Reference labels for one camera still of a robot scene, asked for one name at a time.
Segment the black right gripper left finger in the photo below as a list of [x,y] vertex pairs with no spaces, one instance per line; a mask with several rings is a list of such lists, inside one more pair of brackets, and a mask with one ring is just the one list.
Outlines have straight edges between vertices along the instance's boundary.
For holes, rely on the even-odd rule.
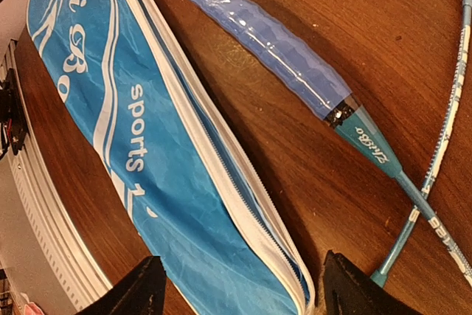
[[81,315],[163,314],[166,273],[160,257],[148,256]]

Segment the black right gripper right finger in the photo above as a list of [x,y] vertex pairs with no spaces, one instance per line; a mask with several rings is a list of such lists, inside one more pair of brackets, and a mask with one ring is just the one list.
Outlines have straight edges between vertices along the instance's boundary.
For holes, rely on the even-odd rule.
[[388,294],[341,253],[328,251],[324,259],[324,301],[328,314],[417,314]]

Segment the blue racket bag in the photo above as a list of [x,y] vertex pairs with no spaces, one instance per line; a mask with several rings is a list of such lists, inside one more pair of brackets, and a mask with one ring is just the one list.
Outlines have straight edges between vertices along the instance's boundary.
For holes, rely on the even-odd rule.
[[313,313],[310,272],[153,0],[29,0],[27,29],[194,312]]

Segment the aluminium front rail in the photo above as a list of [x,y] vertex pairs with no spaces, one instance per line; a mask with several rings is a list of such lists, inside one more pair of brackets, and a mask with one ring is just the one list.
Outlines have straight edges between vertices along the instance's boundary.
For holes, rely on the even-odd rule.
[[17,153],[10,150],[7,161],[29,225],[53,279],[73,309],[82,311],[111,290],[112,283],[79,235],[46,167],[21,90],[15,48],[16,42],[11,40],[1,62],[1,73],[15,84],[19,111],[27,132],[22,148]]

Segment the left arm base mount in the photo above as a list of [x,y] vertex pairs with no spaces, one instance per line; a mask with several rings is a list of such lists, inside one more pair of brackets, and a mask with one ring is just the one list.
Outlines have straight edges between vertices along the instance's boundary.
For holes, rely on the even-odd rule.
[[1,159],[9,149],[16,156],[24,146],[27,133],[27,120],[15,70],[10,68],[1,82]]

